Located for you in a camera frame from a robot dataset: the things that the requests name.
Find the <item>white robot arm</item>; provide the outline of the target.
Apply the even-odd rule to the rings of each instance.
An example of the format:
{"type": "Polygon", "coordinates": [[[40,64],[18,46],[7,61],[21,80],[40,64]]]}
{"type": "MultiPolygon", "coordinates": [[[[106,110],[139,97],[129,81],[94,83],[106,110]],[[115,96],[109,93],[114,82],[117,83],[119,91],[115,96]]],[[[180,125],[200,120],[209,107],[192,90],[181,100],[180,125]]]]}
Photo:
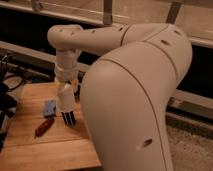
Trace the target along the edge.
{"type": "Polygon", "coordinates": [[[192,45],[177,26],[133,24],[48,30],[58,106],[74,120],[74,93],[104,171],[173,171],[166,107],[188,72],[192,45]]]}

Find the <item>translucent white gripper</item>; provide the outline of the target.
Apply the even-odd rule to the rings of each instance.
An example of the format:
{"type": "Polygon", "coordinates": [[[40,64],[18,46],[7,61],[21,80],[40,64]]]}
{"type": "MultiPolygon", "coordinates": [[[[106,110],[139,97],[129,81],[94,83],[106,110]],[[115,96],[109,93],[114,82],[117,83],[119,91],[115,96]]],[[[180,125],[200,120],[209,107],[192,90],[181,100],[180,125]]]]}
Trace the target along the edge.
{"type": "Polygon", "coordinates": [[[60,90],[63,89],[66,83],[70,83],[73,91],[78,91],[78,68],[76,66],[71,68],[62,68],[56,65],[54,72],[58,82],[58,88],[60,90]]]}

